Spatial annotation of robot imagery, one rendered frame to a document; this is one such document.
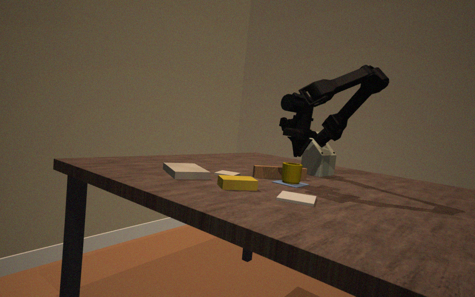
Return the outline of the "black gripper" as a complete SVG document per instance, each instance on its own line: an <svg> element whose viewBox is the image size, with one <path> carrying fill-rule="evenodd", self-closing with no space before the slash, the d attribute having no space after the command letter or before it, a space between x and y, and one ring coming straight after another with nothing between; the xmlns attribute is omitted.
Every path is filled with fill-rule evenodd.
<svg viewBox="0 0 475 297"><path fill-rule="evenodd" d="M316 139L317 133L310 130L313 115L296 114L293 118L295 119L295 128L285 128L283 135L288 136L287 138L293 144L293 156L300 157L312 141L309 138Z"/></svg>

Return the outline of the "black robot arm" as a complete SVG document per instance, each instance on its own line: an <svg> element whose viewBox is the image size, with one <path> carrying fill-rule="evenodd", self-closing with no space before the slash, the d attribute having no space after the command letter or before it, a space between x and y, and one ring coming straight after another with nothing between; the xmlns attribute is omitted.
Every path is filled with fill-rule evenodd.
<svg viewBox="0 0 475 297"><path fill-rule="evenodd" d="M330 140L339 140L352 114L370 95L379 93L388 86L388 77L378 67L374 68L363 65L358 70L354 70L336 79L322 79L313 82L298 90L300 94L293 93L292 95L287 94L283 96L281 107L284 111L312 115L314 107L325 104L325 102L332 99L334 94L359 84L361 84L359 90L341 110L337 114L329 115L325 122L323 122L323 130L314 139L320 147L323 147ZM307 92L311 97L307 95Z"/></svg>

